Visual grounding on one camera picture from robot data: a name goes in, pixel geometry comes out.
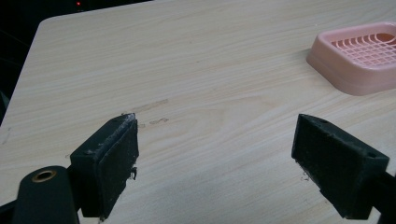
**pink soap dish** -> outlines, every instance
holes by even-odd
[[[396,23],[320,33],[306,61],[335,88],[351,95],[396,88]]]

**light wood grain surface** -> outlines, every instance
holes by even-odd
[[[135,112],[138,176],[105,223],[376,223],[340,218],[290,156],[305,113],[395,174],[396,90],[347,95],[305,62],[320,31],[375,21],[396,21],[396,1],[154,1],[43,21],[0,128],[0,203]]]

